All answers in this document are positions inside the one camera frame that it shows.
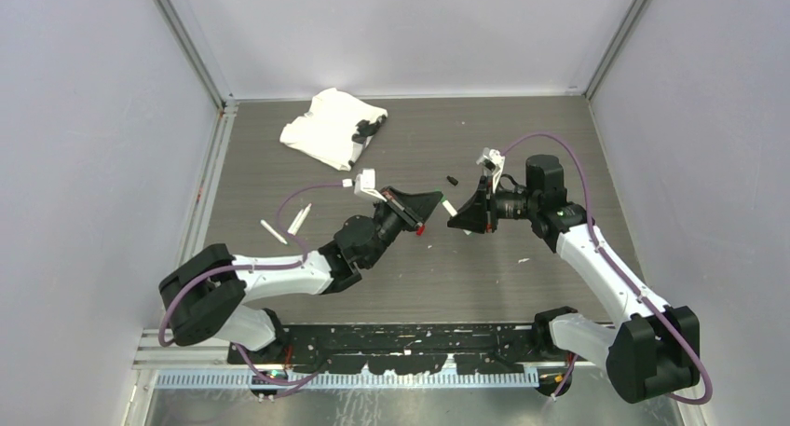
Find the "gray wood tabletop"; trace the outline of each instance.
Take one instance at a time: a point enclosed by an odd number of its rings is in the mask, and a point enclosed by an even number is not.
[[[371,100],[389,119],[352,172],[338,172],[279,143],[282,127],[309,102],[243,103],[230,137],[206,244],[224,242],[232,254],[298,254],[277,242],[259,221],[274,221],[287,195],[375,168],[377,186],[418,193],[440,189],[460,207],[480,176],[475,159],[485,146],[504,148],[532,131],[556,133],[572,145],[587,179],[593,216],[606,239],[639,274],[625,221],[586,100],[581,97],[422,98]],[[580,180],[565,151],[551,140],[528,140],[508,154],[505,171],[524,180],[533,154],[557,155],[569,198],[583,202]],[[450,185],[452,175],[459,185]],[[317,248],[354,214],[372,215],[370,202],[348,189],[303,194],[285,209],[283,224],[312,202],[299,235]],[[340,294],[286,295],[258,305],[285,323],[524,322],[564,305],[596,321],[606,312],[581,277],[536,238],[527,221],[503,221],[493,235],[448,228],[440,206],[418,237],[403,232],[362,281]]]

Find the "purple cable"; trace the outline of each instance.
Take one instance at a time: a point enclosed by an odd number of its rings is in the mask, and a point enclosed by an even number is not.
[[[573,164],[576,166],[577,171],[579,171],[579,178],[581,179],[581,191],[584,194],[584,205],[587,208],[587,230],[590,232],[590,238],[592,239],[592,243],[595,245],[595,249],[601,254],[601,256],[609,264],[612,270],[614,270],[615,273],[618,274],[618,276],[625,282],[625,284],[631,289],[631,291],[633,291],[633,293],[636,294],[637,297],[639,297],[639,299],[642,300],[642,302],[645,304],[645,306],[648,309],[650,309],[650,311],[656,316],[659,322],[661,322],[661,324],[664,325],[664,328],[666,328],[667,331],[669,331],[670,335],[674,337],[674,340],[676,340],[677,343],[680,344],[680,348],[682,348],[683,351],[686,352],[688,357],[691,358],[691,362],[694,363],[694,365],[700,371],[702,384],[704,384],[705,386],[705,394],[702,397],[694,400],[680,395],[675,395],[674,393],[668,393],[667,396],[677,402],[686,403],[688,405],[704,405],[705,403],[711,401],[711,398],[713,398],[714,395],[714,386],[713,386],[713,382],[711,381],[711,376],[708,374],[705,365],[702,364],[702,360],[700,359],[700,357],[697,355],[694,349],[691,348],[691,346],[688,344],[688,341],[686,341],[686,339],[680,334],[680,332],[677,331],[677,329],[669,322],[666,316],[664,316],[663,313],[653,304],[653,302],[651,302],[647,297],[642,296],[642,292],[639,289],[639,286],[637,286],[636,283],[634,283],[631,279],[628,278],[625,271],[622,270],[620,265],[618,265],[612,259],[611,255],[609,255],[606,249],[604,249],[601,246],[601,241],[598,240],[598,236],[595,234],[595,229],[593,228],[593,211],[590,205],[590,191],[587,187],[587,177],[584,174],[584,170],[581,168],[581,163],[579,162],[579,158],[577,158],[576,154],[573,152],[570,145],[566,141],[564,141],[561,137],[558,137],[550,132],[533,132],[527,135],[523,135],[512,144],[509,144],[507,148],[502,150],[501,153],[502,156],[507,156],[507,154],[516,145],[520,144],[526,139],[530,139],[533,137],[546,137],[554,140],[556,143],[560,144],[562,148],[565,149],[565,151],[568,153],[570,158],[573,160]],[[565,386],[565,381],[567,380],[567,377],[569,377],[571,372],[573,372],[573,368],[574,368],[573,364],[576,362],[577,357],[578,357],[577,355],[574,355],[574,357],[572,358],[571,365],[568,367],[568,370],[565,373],[565,378],[563,378],[560,385],[557,386],[557,389],[554,390],[554,393],[552,394],[553,396],[556,397],[557,393],[559,393],[560,390],[563,388],[563,386]]]
[[[206,272],[203,272],[202,274],[198,275],[195,279],[187,283],[186,286],[184,286],[181,289],[181,291],[179,291],[178,294],[176,294],[176,296],[170,302],[168,309],[165,311],[165,317],[162,319],[162,324],[159,326],[159,332],[158,332],[159,345],[162,347],[169,347],[170,345],[173,344],[174,342],[173,339],[171,340],[165,339],[165,331],[168,327],[168,324],[170,323],[170,318],[172,317],[173,312],[175,311],[176,307],[178,307],[178,304],[181,303],[181,301],[184,299],[186,294],[189,293],[189,291],[191,291],[193,288],[195,288],[195,286],[198,286],[199,284],[203,283],[207,279],[215,275],[221,274],[223,272],[232,272],[237,270],[285,270],[285,269],[299,268],[300,266],[302,266],[305,263],[305,261],[307,261],[307,254],[309,253],[309,250],[307,248],[307,245],[301,239],[297,238],[295,235],[288,233],[286,229],[282,228],[282,225],[279,222],[280,216],[282,215],[282,209],[285,208],[285,204],[287,204],[288,201],[308,190],[312,190],[315,188],[334,188],[334,187],[343,187],[343,183],[338,182],[331,184],[317,184],[313,186],[306,186],[300,190],[294,191],[277,208],[277,215],[275,217],[275,228],[279,230],[280,233],[285,234],[286,237],[294,240],[296,244],[299,246],[299,248],[302,249],[301,261],[295,261],[293,263],[287,263],[284,265],[261,265],[261,266],[230,265],[230,266],[222,266],[219,268],[210,269],[207,270]],[[238,350],[238,354],[241,355],[242,359],[244,359],[244,362],[247,363],[247,365],[250,367],[252,372],[263,381],[272,384],[282,385],[282,386],[295,386],[295,388],[300,388],[305,384],[307,384],[311,379],[313,379],[317,375],[317,373],[315,373],[309,377],[302,378],[298,381],[282,381],[280,379],[270,378],[264,375],[263,373],[261,373],[260,371],[258,371],[257,368],[255,368],[255,364],[252,363],[250,356],[247,354],[247,349],[245,349],[240,344],[235,344],[235,345]],[[285,393],[282,394],[282,396],[288,396],[291,393],[293,392],[286,391]]]

